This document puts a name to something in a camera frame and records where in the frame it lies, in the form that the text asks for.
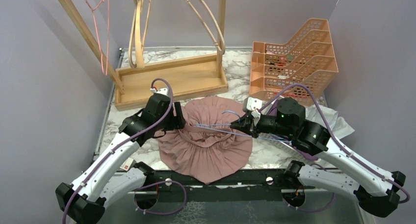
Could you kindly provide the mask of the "blue wire hanger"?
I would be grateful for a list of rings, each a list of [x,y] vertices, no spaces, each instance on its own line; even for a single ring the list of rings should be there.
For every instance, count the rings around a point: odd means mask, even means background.
[[[230,128],[231,124],[232,124],[232,122],[230,122],[230,123],[215,123],[215,124],[195,123],[194,126],[198,127],[198,128],[208,129],[208,130],[211,130],[211,131],[230,133],[230,134],[243,136],[243,137],[251,137],[247,134],[241,133],[238,130],[231,129]],[[276,124],[274,123],[274,117],[270,116],[270,124],[267,127],[267,132],[266,133],[261,133],[257,139],[265,140],[264,139],[265,135],[270,134],[270,135],[275,135],[275,136],[278,136],[278,137],[288,139],[291,142],[291,135],[289,135],[289,136],[287,136],[287,135],[279,136],[279,135],[275,134],[275,132],[274,132],[274,126],[275,125]]]

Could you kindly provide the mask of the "pink pleated skirt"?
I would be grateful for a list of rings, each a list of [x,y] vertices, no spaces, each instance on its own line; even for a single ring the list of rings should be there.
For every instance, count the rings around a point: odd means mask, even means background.
[[[171,170],[209,184],[234,174],[249,161],[253,139],[195,127],[195,123],[230,123],[244,112],[242,104],[205,97],[182,107],[186,124],[158,139],[161,161]]]

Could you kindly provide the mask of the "purple garment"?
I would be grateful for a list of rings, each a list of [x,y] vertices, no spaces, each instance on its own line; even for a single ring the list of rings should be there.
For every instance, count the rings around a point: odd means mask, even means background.
[[[266,108],[266,115],[276,115],[277,112],[277,103],[279,100],[272,101]]]

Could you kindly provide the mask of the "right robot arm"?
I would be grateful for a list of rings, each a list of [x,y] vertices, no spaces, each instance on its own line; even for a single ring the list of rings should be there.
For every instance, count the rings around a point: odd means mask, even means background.
[[[305,107],[292,98],[277,101],[276,113],[263,115],[257,109],[244,109],[244,116],[231,128],[254,138],[261,133],[289,139],[299,151],[329,162],[339,174],[291,161],[279,182],[289,188],[316,187],[356,201],[361,209],[387,217],[398,208],[398,191],[405,175],[378,168],[345,146],[328,128],[306,119]]]

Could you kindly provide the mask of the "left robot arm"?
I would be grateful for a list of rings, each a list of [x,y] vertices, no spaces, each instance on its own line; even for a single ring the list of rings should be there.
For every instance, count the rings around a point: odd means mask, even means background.
[[[122,176],[114,174],[146,141],[156,139],[155,133],[184,126],[181,104],[168,94],[154,93],[143,109],[123,120],[110,145],[85,172],[56,188],[62,223],[71,218],[78,224],[96,224],[106,208],[126,193],[152,188],[155,170],[144,162],[134,164]]]

